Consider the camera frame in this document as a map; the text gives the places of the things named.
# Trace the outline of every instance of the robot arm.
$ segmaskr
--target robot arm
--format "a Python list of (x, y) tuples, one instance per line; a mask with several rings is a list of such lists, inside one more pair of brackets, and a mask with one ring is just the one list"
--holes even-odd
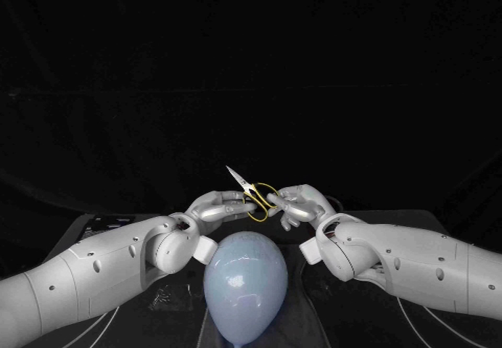
[(207, 265), (218, 244), (205, 235), (257, 207), (237, 203), (240, 194), (210, 192), (185, 213), (84, 239), (39, 267), (2, 280), (0, 347), (23, 347), (62, 326), (114, 310), (192, 257)]
[(323, 261), (342, 281), (370, 281), (419, 305), (502, 320), (502, 254), (435, 231), (336, 214), (303, 186), (269, 199), (285, 211), (282, 220), (313, 222), (316, 236), (300, 246), (312, 265)]

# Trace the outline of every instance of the white balloon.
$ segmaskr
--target white balloon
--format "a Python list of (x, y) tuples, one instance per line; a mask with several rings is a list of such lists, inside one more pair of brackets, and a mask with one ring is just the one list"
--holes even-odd
[(221, 242), (204, 274), (204, 293), (220, 333), (241, 347), (269, 327), (285, 301), (287, 267), (276, 243), (256, 232)]

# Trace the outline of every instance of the black table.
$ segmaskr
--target black table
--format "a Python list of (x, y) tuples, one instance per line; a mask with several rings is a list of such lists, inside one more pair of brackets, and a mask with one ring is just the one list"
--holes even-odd
[[(357, 211), (347, 212), (368, 223), (390, 223), (426, 228), (448, 234), (433, 214), (424, 210)], [(133, 222), (158, 216), (135, 215)], [(59, 243), (47, 260), (54, 258), (83, 238), (85, 229), (97, 221), (96, 215), (81, 216), (68, 228)], [(238, 231), (263, 233), (277, 244), (302, 244), (313, 235), (309, 225), (302, 224), (286, 232), (280, 226), (280, 216), (274, 216), (267, 223), (256, 223), (244, 219), (224, 223), (222, 227), (210, 235), (220, 242)], [(204, 301), (204, 265), (191, 260), (185, 269), (159, 279), (150, 288), (133, 298), (116, 313), (111, 311), (101, 322), (93, 327), (83, 338), (71, 345), (72, 348), (88, 348), (103, 334), (94, 347), (197, 347), (204, 322), (207, 304)], [(191, 308), (182, 311), (152, 310), (158, 291), (166, 285), (179, 289), (189, 285)], [(323, 262), (308, 265), (303, 271), (303, 286), (308, 297), (318, 311), (325, 334), (332, 347), (426, 347), (419, 339), (413, 327), (406, 319), (396, 297), (374, 284), (361, 281), (339, 281), (331, 274)], [(426, 309), (411, 302), (401, 300), (403, 308), (416, 329), (432, 347), (472, 347), (437, 322)], [(458, 330), (463, 336), (486, 347), (499, 347), (502, 339), (502, 322), (433, 310), (439, 318)], [(64, 346), (91, 327), (98, 318), (52, 331), (48, 335), (26, 345), (26, 348)]]

